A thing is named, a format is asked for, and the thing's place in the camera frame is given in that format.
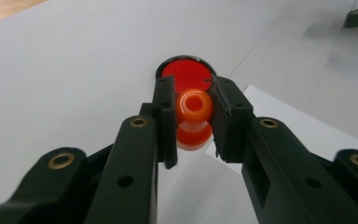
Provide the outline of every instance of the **red disc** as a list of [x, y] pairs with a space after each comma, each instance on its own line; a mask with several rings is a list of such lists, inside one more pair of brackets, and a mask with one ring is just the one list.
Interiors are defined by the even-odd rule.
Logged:
[[175, 91], [181, 93], [188, 89], [207, 91], [211, 87], [212, 73], [204, 64], [191, 60], [179, 59], [168, 63], [161, 76], [175, 77]]

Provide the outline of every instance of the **gray surface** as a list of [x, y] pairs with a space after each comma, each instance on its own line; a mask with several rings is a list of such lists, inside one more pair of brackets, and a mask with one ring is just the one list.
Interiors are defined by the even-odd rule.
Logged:
[[[49, 0], [1, 20], [0, 202], [46, 152], [91, 154], [114, 142], [121, 121], [151, 101], [159, 64], [178, 54], [358, 138], [358, 28], [342, 29], [353, 8], [352, 0]], [[241, 177], [191, 155], [160, 172], [160, 223], [254, 222], [243, 212], [252, 211], [247, 192], [223, 191], [241, 192]], [[208, 212], [215, 202], [225, 214]]]

